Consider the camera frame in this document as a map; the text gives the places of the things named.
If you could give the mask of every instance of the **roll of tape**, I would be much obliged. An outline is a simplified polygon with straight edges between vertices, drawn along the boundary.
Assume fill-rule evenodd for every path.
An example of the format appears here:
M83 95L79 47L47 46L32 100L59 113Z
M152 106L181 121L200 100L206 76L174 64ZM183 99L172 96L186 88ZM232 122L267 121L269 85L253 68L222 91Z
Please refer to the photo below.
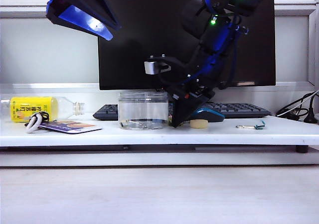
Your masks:
M207 128L208 121L205 119L193 119L190 121L191 128Z

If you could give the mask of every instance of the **computer mouse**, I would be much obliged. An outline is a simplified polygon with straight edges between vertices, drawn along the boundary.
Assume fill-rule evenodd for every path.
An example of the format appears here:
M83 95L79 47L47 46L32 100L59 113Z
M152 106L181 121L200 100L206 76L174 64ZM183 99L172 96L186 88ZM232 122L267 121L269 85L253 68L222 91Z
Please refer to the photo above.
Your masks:
M205 119L208 122L222 122L225 119L225 115L212 109L212 108L199 108L190 116L191 119Z

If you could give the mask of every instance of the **black shelf leg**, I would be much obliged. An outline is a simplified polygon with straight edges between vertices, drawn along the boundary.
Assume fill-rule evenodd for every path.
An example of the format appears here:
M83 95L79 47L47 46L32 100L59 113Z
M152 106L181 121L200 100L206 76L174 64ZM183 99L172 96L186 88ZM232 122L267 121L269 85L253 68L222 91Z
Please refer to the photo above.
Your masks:
M308 145L296 145L297 153L308 153Z

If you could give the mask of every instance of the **transparent jar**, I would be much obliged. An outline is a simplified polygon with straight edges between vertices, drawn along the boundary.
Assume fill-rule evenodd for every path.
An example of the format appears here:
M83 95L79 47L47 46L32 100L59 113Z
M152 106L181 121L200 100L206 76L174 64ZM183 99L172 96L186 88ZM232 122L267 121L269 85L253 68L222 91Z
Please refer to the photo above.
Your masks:
M119 122L124 129L159 129L168 123L166 92L124 92L119 97Z

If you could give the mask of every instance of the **yellow bottle label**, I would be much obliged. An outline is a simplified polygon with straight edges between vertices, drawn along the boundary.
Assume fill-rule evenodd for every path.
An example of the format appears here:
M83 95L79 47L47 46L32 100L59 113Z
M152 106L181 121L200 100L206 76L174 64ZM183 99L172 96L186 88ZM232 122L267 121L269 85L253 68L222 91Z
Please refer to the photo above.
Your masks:
M13 122L27 122L37 112L47 112L50 121L58 115L58 101L55 97L12 97L10 116Z

